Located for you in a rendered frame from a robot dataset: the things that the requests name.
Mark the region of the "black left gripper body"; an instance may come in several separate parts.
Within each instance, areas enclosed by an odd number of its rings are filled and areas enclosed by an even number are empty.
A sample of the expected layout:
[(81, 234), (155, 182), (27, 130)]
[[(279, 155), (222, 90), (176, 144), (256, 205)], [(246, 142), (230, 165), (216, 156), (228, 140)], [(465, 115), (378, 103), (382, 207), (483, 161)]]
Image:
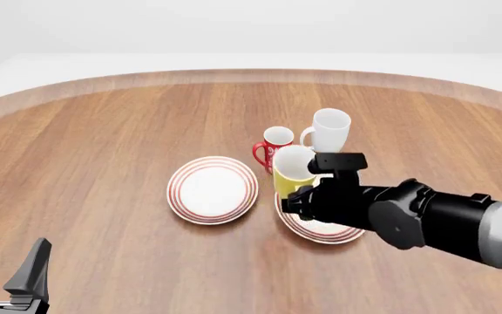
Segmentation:
[(0, 302), (0, 314), (47, 314), (49, 308), (48, 297), (13, 297)]

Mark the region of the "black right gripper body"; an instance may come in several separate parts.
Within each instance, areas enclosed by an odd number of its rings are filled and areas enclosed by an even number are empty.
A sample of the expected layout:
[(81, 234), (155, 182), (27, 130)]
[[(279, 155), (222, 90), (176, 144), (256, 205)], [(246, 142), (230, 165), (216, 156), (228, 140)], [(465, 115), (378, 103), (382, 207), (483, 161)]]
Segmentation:
[(282, 198), (282, 212), (296, 214), (303, 221), (315, 221), (315, 206), (312, 201), (315, 188), (312, 185), (299, 187), (295, 192)]

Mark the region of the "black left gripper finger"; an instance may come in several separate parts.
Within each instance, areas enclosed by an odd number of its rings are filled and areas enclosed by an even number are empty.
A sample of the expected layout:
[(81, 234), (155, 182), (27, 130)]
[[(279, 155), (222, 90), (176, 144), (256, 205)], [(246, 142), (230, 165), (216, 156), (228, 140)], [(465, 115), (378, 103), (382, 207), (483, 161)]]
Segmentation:
[(3, 286), (10, 297), (29, 297), (49, 303), (48, 269), (51, 248), (51, 243), (44, 237), (36, 240), (18, 271)]

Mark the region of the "yellow and white mug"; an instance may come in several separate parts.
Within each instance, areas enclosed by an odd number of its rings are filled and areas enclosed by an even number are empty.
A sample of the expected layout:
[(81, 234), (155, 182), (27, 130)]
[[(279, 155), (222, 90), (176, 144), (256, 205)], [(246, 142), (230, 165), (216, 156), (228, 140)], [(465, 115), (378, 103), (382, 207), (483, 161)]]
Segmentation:
[(274, 154), (273, 178), (275, 192), (287, 199), (302, 186), (312, 185), (316, 175), (309, 172), (308, 164), (315, 157), (314, 151), (305, 146), (285, 146)]

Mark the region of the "white plate with red rings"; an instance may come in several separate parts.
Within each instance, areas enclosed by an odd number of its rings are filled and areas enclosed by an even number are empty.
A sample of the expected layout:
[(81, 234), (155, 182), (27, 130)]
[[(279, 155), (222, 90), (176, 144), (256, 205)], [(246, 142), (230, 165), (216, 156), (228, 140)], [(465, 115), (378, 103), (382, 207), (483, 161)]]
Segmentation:
[(339, 224), (304, 221), (298, 214), (287, 214), (282, 211), (281, 198), (275, 193), (275, 210), (283, 224), (292, 232), (312, 242), (337, 245), (352, 242), (361, 237), (365, 231)]
[(259, 183), (243, 162), (226, 156), (194, 159), (176, 170), (166, 188), (170, 209), (187, 222), (215, 225), (246, 214)]

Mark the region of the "red mug with white print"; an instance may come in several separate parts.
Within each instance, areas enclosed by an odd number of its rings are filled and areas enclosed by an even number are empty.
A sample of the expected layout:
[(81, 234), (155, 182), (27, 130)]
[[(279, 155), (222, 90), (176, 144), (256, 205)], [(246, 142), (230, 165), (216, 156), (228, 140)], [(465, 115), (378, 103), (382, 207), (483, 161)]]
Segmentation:
[(252, 154), (268, 174), (272, 174), (273, 158), (279, 148), (290, 146), (294, 141), (294, 133), (283, 126), (269, 127), (263, 133), (262, 142), (256, 143)]

